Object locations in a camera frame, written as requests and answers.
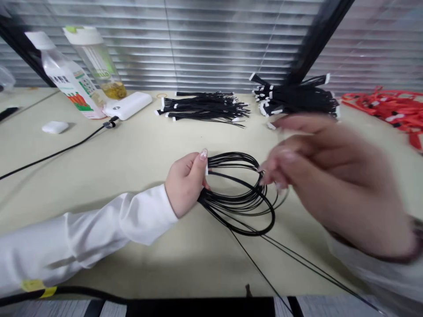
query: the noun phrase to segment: wire bundle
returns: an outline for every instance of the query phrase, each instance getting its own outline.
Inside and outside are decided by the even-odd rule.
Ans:
[[[298,112],[318,112],[337,117],[339,106],[334,95],[316,86],[329,82],[330,74],[317,76],[299,85],[271,85],[253,73],[250,81],[260,84],[252,90],[259,102],[262,115],[292,114]]]
[[[208,159],[209,168],[243,168],[253,171],[257,171],[259,163],[251,156],[240,152],[228,152],[219,154]],[[288,194],[286,192],[285,197],[278,205],[276,205],[278,196],[273,203],[267,198],[267,186],[260,185],[260,180],[263,178],[264,172],[259,173],[257,182],[252,186],[240,179],[235,177],[221,174],[215,171],[209,171],[209,175],[217,175],[235,181],[249,190],[241,195],[223,195],[218,194],[204,188],[201,191],[198,202],[215,217],[224,226],[229,228],[231,231],[239,233],[244,236],[261,236],[269,232],[275,224],[275,208],[282,205],[283,201]],[[255,211],[261,204],[265,203],[267,209],[263,211]],[[271,215],[271,221],[269,225],[262,230],[251,230],[243,227],[236,226],[226,219],[231,218],[235,222],[241,223],[238,219],[233,216],[245,216],[245,217],[258,217],[266,214]]]
[[[249,104],[239,102],[233,93],[175,92],[175,96],[195,97],[162,98],[162,107],[160,110],[156,110],[155,114],[165,114],[166,117],[173,118],[173,121],[193,119],[227,123],[245,128],[244,125],[237,122],[240,122],[241,118],[249,118],[251,112],[245,109]]]
[[[213,157],[208,158],[208,168],[243,168],[243,169],[249,169],[253,171],[257,171],[259,167],[258,162],[251,156],[245,153],[241,152],[228,152],[219,154]],[[220,177],[224,177],[227,179],[230,179],[232,181],[235,181],[249,189],[244,194],[236,195],[236,196],[229,196],[229,195],[222,195],[217,194],[214,192],[211,192],[204,188],[201,191],[200,197],[198,199],[198,202],[208,211],[212,216],[214,216],[220,223],[222,223],[224,226],[226,226],[233,236],[235,237],[236,241],[239,243],[241,248],[244,250],[244,252],[248,255],[250,260],[253,262],[254,266],[258,269],[260,274],[263,276],[263,278],[268,282],[270,287],[275,291],[276,295],[281,299],[282,303],[286,306],[288,311],[292,313],[292,310],[288,307],[288,305],[285,303],[283,298],[280,296],[280,294],[276,291],[276,289],[273,287],[271,282],[266,278],[266,276],[263,274],[263,272],[260,270],[258,265],[254,262],[252,257],[249,255],[247,250],[244,248],[240,240],[235,235],[235,232],[244,235],[244,236],[260,236],[262,239],[267,241],[268,243],[272,244],[276,248],[278,248],[280,251],[300,263],[301,265],[305,266],[309,270],[313,271],[317,275],[321,276],[322,278],[326,279],[330,283],[334,284],[335,286],[339,287],[340,289],[344,290],[345,292],[351,294],[352,296],[356,297],[358,300],[362,301],[364,304],[368,305],[372,309],[378,311],[381,314],[384,314],[381,310],[379,310],[375,305],[370,303],[368,300],[363,298],[361,295],[357,294],[353,290],[351,290],[349,287],[345,286],[343,283],[341,283],[339,280],[335,279],[333,276],[331,276],[329,273],[324,271],[323,269],[319,268],[315,264],[313,264],[311,261],[307,260],[297,252],[293,251],[292,249],[286,247],[282,243],[276,241],[275,239],[269,237],[266,233],[268,233],[275,224],[275,209],[280,207],[284,201],[286,200],[288,196],[288,190],[286,191],[284,197],[282,198],[281,202],[277,204],[278,195],[276,196],[275,201],[270,203],[270,201],[266,198],[267,194],[267,186],[266,185],[260,185],[260,180],[263,178],[264,172],[259,172],[259,177],[257,182],[254,186],[239,180],[235,177],[231,177],[225,174],[221,174],[215,171],[209,171],[209,175],[216,175]],[[264,211],[258,211],[253,212],[254,209],[256,209],[258,206],[260,206],[262,203],[267,204],[267,209]],[[262,216],[270,213],[271,214],[271,221],[270,224],[262,230],[257,230],[254,227],[245,224],[244,222],[240,221],[239,219],[236,219],[234,216]],[[236,222],[237,224],[241,225],[242,227],[235,226],[231,224],[229,221],[226,220],[226,218],[231,219],[232,221]]]

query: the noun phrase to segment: red lanyard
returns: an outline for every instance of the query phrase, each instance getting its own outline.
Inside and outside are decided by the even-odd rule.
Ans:
[[[382,86],[377,86],[371,95],[346,93],[342,96],[342,102],[406,132],[409,143],[422,153],[419,134],[423,133],[423,103],[416,100],[417,96],[423,96],[423,93],[382,90]]]

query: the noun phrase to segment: cable bundle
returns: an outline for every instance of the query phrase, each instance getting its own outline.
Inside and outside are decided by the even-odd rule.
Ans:
[[[248,103],[241,103],[233,93],[222,92],[175,92],[175,96],[195,96],[193,98],[162,98],[162,107],[156,115],[165,114],[173,121],[194,119],[209,122],[228,123],[240,128],[237,123],[241,118],[249,118],[250,110],[245,109]]]
[[[251,156],[240,152],[228,152],[219,154],[208,159],[209,168],[244,168],[253,171],[257,171],[259,163]],[[260,185],[260,180],[263,178],[264,172],[259,173],[259,177],[254,186],[239,180],[235,177],[231,177],[225,174],[209,171],[209,175],[217,175],[235,181],[249,190],[241,195],[229,196],[211,192],[207,189],[203,189],[198,202],[210,212],[217,220],[219,220],[224,226],[230,230],[239,233],[244,236],[261,236],[269,232],[275,224],[275,208],[278,208],[285,201],[288,192],[285,197],[276,206],[278,196],[273,203],[267,198],[267,186]],[[255,211],[262,203],[267,205],[267,209],[264,211]],[[233,216],[245,216],[245,217],[257,217],[266,214],[271,214],[271,221],[269,225],[263,230],[251,230],[249,228],[244,229],[229,223],[226,219],[231,218],[235,222],[243,225],[238,219]]]
[[[228,153],[223,153],[223,154],[219,154],[219,155],[208,158],[208,168],[213,168],[213,169],[244,168],[244,169],[257,171],[258,167],[259,167],[258,162],[251,155],[240,153],[240,152],[228,152]],[[357,294],[356,292],[354,292],[353,290],[345,286],[339,280],[335,279],[333,276],[328,274],[326,271],[322,270],[321,268],[319,268],[318,266],[316,266],[315,264],[313,264],[312,262],[310,262],[309,260],[301,256],[297,252],[286,247],[282,243],[276,241],[275,239],[271,238],[270,236],[266,234],[273,228],[273,225],[275,224],[275,209],[277,209],[284,203],[284,201],[286,200],[288,196],[288,190],[286,190],[286,193],[284,197],[282,198],[281,202],[279,202],[278,205],[276,205],[278,196],[276,196],[276,199],[273,202],[273,204],[270,203],[270,201],[266,198],[267,186],[260,185],[260,180],[263,178],[264,172],[259,173],[259,177],[254,186],[242,180],[239,180],[235,177],[231,177],[231,176],[221,174],[215,171],[209,171],[208,173],[209,175],[216,175],[216,176],[230,179],[232,181],[240,183],[241,185],[249,189],[249,191],[247,191],[244,194],[236,195],[236,196],[228,196],[228,195],[217,194],[204,188],[201,191],[198,202],[208,212],[210,212],[213,217],[215,217],[220,223],[222,223],[231,231],[231,233],[233,234],[233,236],[235,237],[236,241],[239,243],[241,248],[248,255],[250,260],[253,262],[254,266],[257,268],[257,270],[260,272],[263,278],[267,281],[270,287],[275,291],[276,295],[281,299],[282,303],[286,306],[289,312],[292,313],[291,309],[288,307],[288,305],[285,303],[283,298],[273,287],[271,282],[263,274],[263,272],[260,270],[258,265],[254,262],[250,254],[247,252],[247,250],[244,248],[240,240],[235,235],[235,232],[244,236],[260,236],[262,239],[264,239],[268,243],[278,248],[280,251],[282,251],[289,257],[291,257],[293,260],[297,261],[299,264],[305,266],[306,268],[313,271],[314,273],[321,276],[322,278],[326,279],[330,283],[334,284],[335,286],[339,287],[345,292],[356,297],[358,300],[362,301],[364,304],[368,305],[372,309],[383,314],[383,312],[380,311],[375,305],[373,305],[368,300],[363,298],[361,295]],[[261,212],[253,212],[253,210],[257,208],[258,206],[260,206],[263,202],[267,204],[268,208]],[[256,216],[266,215],[268,213],[271,214],[270,224],[265,229],[262,229],[262,230],[257,230],[254,227],[247,225],[244,222],[234,217],[234,216],[256,217]],[[242,227],[235,226],[229,223],[229,221],[226,220],[227,218],[231,219],[232,221],[236,222]]]
[[[376,87],[371,94],[347,93],[342,102],[390,123],[408,134],[409,143],[423,153],[419,135],[423,133],[423,103],[416,100],[423,93],[405,90],[382,90]]]
[[[319,112],[337,117],[339,104],[334,95],[316,87],[327,84],[329,79],[330,74],[327,74],[310,78],[299,85],[278,86],[271,85],[253,73],[249,80],[261,85],[252,92],[260,103],[260,112],[266,117],[298,112]]]

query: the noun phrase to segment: fingernail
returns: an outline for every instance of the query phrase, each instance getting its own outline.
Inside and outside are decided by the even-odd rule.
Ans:
[[[278,193],[278,195],[280,195],[282,190],[285,189],[285,186],[282,185],[281,183],[275,183],[275,186],[276,186],[276,192]]]
[[[203,149],[201,151],[201,153],[200,153],[200,160],[201,161],[205,161],[207,159],[207,153],[208,153],[207,149]]]
[[[282,160],[286,163],[293,163],[298,157],[297,153],[295,153],[294,151],[288,148],[281,150],[280,154],[281,154]]]

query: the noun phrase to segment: table surface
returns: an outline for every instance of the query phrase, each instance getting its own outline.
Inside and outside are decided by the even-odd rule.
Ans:
[[[0,123],[0,175],[75,144],[101,125],[103,120],[86,119],[63,94],[55,92],[52,88],[21,88],[0,98],[0,107],[14,103],[25,107]],[[76,149],[2,180],[0,234],[68,211],[99,209],[123,192],[140,192],[161,184],[172,163],[192,151],[204,147],[210,155],[241,151],[262,162],[286,137],[267,128],[267,118],[254,106],[250,95],[238,95],[241,101],[252,104],[252,116],[241,129],[213,122],[173,122],[156,116],[154,110],[160,109],[156,95],[160,92],[147,93],[153,102],[114,130],[105,130]],[[346,106],[341,106],[341,119],[385,149],[409,213],[422,217],[423,158],[408,145],[406,136]],[[60,135],[42,132],[41,127],[52,120],[69,122],[71,128]],[[248,171],[234,171],[233,175],[243,177],[243,173]],[[208,180],[215,191],[241,190],[229,180],[215,176]],[[270,187],[269,195],[274,194]],[[251,221],[253,225],[261,223]],[[348,286],[361,285],[329,253],[322,227],[293,191],[277,210],[270,236]],[[263,239],[241,236],[240,241],[282,295],[343,292]],[[65,284],[128,298],[245,296],[245,285],[250,284],[253,296],[274,296],[231,233],[200,205],[152,246],[131,242]]]

